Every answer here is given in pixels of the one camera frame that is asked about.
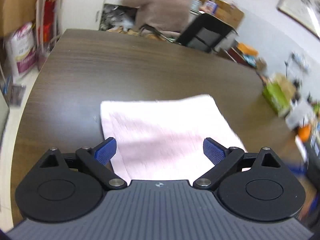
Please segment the pink fluffy towel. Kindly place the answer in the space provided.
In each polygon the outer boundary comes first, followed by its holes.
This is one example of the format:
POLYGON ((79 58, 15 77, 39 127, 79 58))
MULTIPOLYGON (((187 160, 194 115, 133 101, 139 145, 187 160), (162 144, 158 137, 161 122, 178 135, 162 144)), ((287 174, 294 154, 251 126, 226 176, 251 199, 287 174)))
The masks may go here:
POLYGON ((100 118, 104 137, 117 142, 113 170, 127 183, 193 183, 214 166, 203 153, 206 138, 244 148, 208 94, 169 101, 103 101, 100 118))

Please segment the green box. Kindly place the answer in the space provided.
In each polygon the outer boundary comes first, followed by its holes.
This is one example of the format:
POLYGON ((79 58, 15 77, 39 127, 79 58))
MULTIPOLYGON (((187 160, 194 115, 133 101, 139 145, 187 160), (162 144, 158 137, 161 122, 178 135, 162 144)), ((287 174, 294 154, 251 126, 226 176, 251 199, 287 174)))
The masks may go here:
POLYGON ((284 117, 290 111, 290 102, 277 83, 268 83, 262 95, 278 117, 284 117))

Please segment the black office chair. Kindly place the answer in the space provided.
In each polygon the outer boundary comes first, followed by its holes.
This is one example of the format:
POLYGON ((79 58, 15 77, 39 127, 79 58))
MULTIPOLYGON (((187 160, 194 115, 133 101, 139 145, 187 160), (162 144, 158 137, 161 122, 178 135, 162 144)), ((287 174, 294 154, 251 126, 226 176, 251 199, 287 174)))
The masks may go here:
POLYGON ((204 13, 195 17, 175 42, 188 48, 211 53, 215 52, 215 47, 230 33, 236 33, 231 25, 204 13))

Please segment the white pink printed bag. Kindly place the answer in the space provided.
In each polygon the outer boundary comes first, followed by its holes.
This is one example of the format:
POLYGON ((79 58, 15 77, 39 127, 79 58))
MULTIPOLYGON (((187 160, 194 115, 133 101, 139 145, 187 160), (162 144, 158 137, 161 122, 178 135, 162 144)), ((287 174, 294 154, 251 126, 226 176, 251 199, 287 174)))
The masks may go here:
POLYGON ((20 29, 5 38, 5 48, 12 72, 13 82, 16 82, 36 64, 36 42, 33 24, 26 23, 20 29))

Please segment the white desk cabinet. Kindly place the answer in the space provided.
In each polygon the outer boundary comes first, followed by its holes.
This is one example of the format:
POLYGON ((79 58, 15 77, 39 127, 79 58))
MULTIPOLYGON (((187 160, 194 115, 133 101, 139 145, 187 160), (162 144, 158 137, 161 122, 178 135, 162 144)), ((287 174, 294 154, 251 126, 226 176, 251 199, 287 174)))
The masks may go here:
POLYGON ((136 8, 122 5, 121 0, 61 0, 59 31, 106 31, 121 25, 129 28, 134 24, 136 12, 136 8))

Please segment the person in pink coat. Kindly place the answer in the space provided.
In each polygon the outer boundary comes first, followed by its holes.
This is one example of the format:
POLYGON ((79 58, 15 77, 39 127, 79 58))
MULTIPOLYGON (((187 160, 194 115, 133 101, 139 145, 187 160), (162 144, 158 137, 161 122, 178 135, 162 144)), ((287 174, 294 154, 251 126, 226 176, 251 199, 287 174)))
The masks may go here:
POLYGON ((121 0, 125 7, 137 8, 133 30, 139 32, 145 24, 168 38, 176 38, 189 22, 193 0, 121 0))

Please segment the large cardboard box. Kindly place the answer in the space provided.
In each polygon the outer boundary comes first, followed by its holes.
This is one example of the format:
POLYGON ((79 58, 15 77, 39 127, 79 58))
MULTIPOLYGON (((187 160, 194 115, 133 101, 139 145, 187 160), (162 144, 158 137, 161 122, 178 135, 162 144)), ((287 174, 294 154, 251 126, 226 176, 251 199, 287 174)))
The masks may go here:
POLYGON ((36 18, 37 0, 1 0, 1 37, 6 37, 36 18))

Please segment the framed calligraphy on wall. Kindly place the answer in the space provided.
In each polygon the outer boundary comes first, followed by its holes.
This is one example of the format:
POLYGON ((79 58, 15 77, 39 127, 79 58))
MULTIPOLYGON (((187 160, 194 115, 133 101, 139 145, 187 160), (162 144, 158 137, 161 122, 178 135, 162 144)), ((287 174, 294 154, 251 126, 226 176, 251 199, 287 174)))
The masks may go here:
POLYGON ((277 10, 319 38, 319 0, 279 0, 277 10))

